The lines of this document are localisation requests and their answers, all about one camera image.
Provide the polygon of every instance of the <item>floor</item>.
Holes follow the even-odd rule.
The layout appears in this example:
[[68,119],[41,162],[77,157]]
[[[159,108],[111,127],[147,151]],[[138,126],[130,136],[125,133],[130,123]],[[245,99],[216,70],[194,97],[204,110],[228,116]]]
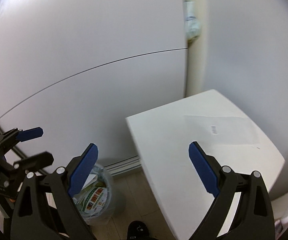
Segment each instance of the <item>floor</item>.
[[126,239],[128,225],[134,220],[143,221],[150,236],[158,240],[175,240],[156,203],[143,171],[115,180],[117,188],[126,198],[124,212],[114,216],[107,225],[93,226],[97,240]]

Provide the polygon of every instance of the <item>white wall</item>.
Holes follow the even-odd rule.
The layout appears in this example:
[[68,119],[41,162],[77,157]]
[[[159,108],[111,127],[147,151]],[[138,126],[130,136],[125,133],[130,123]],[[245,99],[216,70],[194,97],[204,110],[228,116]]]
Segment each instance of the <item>white wall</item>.
[[0,0],[0,127],[42,127],[18,147],[49,172],[134,157],[125,118],[183,98],[186,46],[182,0]]
[[[272,198],[278,197],[288,191],[288,0],[206,3],[206,60],[189,68],[204,69],[201,90],[217,89],[228,97],[284,156],[285,166],[271,191]],[[203,71],[196,75],[198,80]],[[188,84],[187,94],[201,90]]]

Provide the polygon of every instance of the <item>black shoe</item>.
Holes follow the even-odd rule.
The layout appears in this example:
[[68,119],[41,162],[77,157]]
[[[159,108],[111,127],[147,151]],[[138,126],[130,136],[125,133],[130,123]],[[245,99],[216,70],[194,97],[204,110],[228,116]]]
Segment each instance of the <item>black shoe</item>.
[[143,236],[149,237],[147,226],[141,221],[133,221],[128,226],[127,240],[137,239]]

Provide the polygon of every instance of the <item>trash bin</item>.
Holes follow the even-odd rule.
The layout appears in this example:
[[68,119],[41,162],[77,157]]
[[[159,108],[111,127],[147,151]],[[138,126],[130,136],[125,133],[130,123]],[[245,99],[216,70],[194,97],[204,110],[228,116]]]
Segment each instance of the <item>trash bin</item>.
[[124,211],[125,197],[102,166],[95,164],[91,174],[96,174],[97,180],[74,195],[73,202],[88,225],[105,225],[113,215]]

